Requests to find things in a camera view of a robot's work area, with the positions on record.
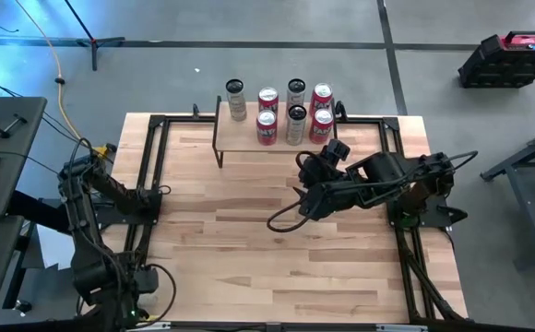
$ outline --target small wooden stand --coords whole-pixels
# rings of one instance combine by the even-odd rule
[[[304,104],[304,108],[308,110],[309,103]],[[257,102],[247,102],[247,118],[243,121],[234,121],[231,118],[231,110],[229,103],[223,101],[220,103],[218,113],[216,115],[215,125],[215,139],[216,151],[220,153],[217,158],[219,167],[222,168],[222,160],[224,152],[299,152],[311,151],[319,152],[321,148],[329,141],[323,144],[315,144],[311,142],[308,137],[309,130],[313,119],[307,115],[306,126],[304,128],[303,143],[297,146],[292,146],[286,142],[286,103],[281,102],[278,105],[278,140],[275,144],[265,146],[257,140],[257,114],[259,105]],[[337,138],[337,126],[333,123],[333,130],[329,134],[329,138]]]

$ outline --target computer desk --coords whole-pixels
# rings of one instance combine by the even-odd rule
[[[15,120],[14,113],[27,120],[12,129],[10,138],[0,138],[0,289],[14,249],[25,250],[22,245],[24,238],[19,237],[24,219],[68,233],[68,221],[63,210],[47,206],[16,190],[26,162],[23,156],[30,152],[45,107],[45,98],[0,97],[1,129]],[[14,273],[4,308],[11,309],[15,305],[22,280],[23,273]]]

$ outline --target yellow cable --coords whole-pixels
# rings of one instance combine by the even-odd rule
[[[26,8],[18,0],[16,0],[16,2],[21,7],[21,10],[23,10],[24,13],[26,13],[26,15],[31,20],[31,22],[34,23],[36,28],[38,28],[38,30],[42,34],[42,37],[44,37],[46,42],[48,42],[48,46],[50,47],[51,51],[53,52],[54,61],[56,61],[56,68],[58,69],[58,78],[62,79],[63,78],[63,71],[61,70],[61,63],[58,61],[58,54],[56,53],[56,50],[54,49],[53,44],[50,42],[50,39],[48,37],[46,37],[46,34],[44,33],[44,31],[42,31],[42,28],[40,28],[38,23],[36,23],[34,18],[32,18],[30,13],[28,13]],[[75,137],[77,139],[81,139],[81,135],[79,134],[79,132],[76,130],[76,128],[73,126],[73,124],[69,120],[68,116],[66,115],[65,108],[63,107],[63,85],[61,83],[56,83],[56,84],[58,85],[58,109],[61,111],[61,114],[63,115],[63,118],[65,119],[66,125],[68,125],[68,127],[71,129],[71,131],[73,132],[73,135],[75,135]]]

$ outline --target aluminum can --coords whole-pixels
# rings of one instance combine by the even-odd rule
[[[327,83],[319,83],[313,89],[313,96],[311,97],[311,107],[309,113],[315,116],[315,112],[321,109],[331,109],[331,101],[333,100],[333,89]]]
[[[231,79],[226,84],[231,118],[234,121],[243,121],[247,118],[247,107],[243,95],[243,82],[240,79]]]
[[[327,143],[331,128],[333,128],[333,114],[331,111],[325,109],[318,110],[315,112],[315,116],[313,116],[308,137],[315,144]]]
[[[257,115],[257,140],[262,145],[276,143],[278,137],[278,119],[271,110],[261,111]]]
[[[306,126],[306,109],[301,105],[293,105],[287,112],[286,142],[290,145],[303,143],[304,127]]]
[[[278,92],[274,88],[263,88],[259,91],[257,96],[257,101],[259,102],[258,113],[264,110],[270,110],[276,117],[278,117]]]
[[[306,85],[304,81],[295,78],[288,82],[288,95],[286,96],[286,111],[289,111],[290,108],[294,105],[304,106],[304,91],[306,90]]]

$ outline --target concrete floor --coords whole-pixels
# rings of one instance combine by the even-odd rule
[[[63,0],[22,3],[53,37],[83,38]],[[128,40],[238,42],[384,42],[376,0],[75,0],[96,37]],[[478,43],[495,33],[535,30],[535,0],[386,0],[394,42]],[[0,0],[0,24],[15,35],[38,37],[14,2]],[[332,83],[349,113],[397,114],[385,50],[102,48],[92,72],[88,50],[57,49],[65,107],[94,144],[117,142],[128,112],[211,111],[224,82],[241,77],[249,91],[284,90],[301,77]],[[458,269],[470,317],[479,322],[535,327],[535,269],[517,272],[512,260],[531,252],[524,221],[505,178],[478,176],[535,135],[535,83],[520,90],[464,90],[457,69],[470,52],[397,51],[402,93],[410,115],[422,115],[433,151],[477,149],[458,171],[449,203],[469,218],[455,227]],[[56,71],[47,47],[0,46],[0,84],[56,107]],[[72,143],[41,126],[30,155],[58,169]],[[28,162],[18,189],[56,197],[56,179]],[[25,318],[0,310],[0,323],[69,317],[74,292],[54,299],[68,273],[28,276],[22,297],[33,300]]]

